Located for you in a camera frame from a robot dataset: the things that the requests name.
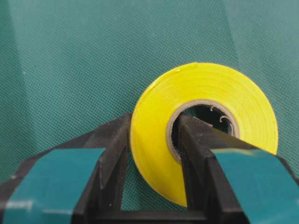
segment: green fabric backdrop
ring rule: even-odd
[[[132,112],[159,75],[213,62],[249,76],[299,175],[299,1],[0,0],[0,182],[25,158]],[[130,158],[122,208],[181,209]]]

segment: textured green surface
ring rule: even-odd
[[[194,61],[261,87],[278,154],[299,175],[298,11],[297,0],[0,0],[0,182],[23,159],[132,112],[155,78]],[[132,163],[126,187],[153,195]],[[126,189],[123,208],[146,208],[140,194]]]
[[[104,151],[55,149],[38,159],[7,202],[3,224],[71,224],[73,210]]]

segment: teal clamp pad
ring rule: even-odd
[[[36,161],[6,204],[3,224],[70,224],[102,148],[54,149]]]
[[[299,223],[299,187],[277,157],[261,149],[212,152],[250,223]]]

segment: tape roll hole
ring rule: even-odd
[[[182,113],[199,118],[207,125],[222,132],[239,137],[238,125],[227,108],[211,100],[188,102],[174,112],[168,123],[166,133],[168,148],[178,163],[181,163],[178,149],[178,117]]]

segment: yellow tape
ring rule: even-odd
[[[146,182],[168,200],[186,206],[181,165],[166,142],[166,128],[175,111],[197,99],[227,108],[239,127],[239,138],[276,154],[278,127],[273,109],[258,86],[226,66],[190,63],[156,79],[140,97],[131,123],[135,163]]]

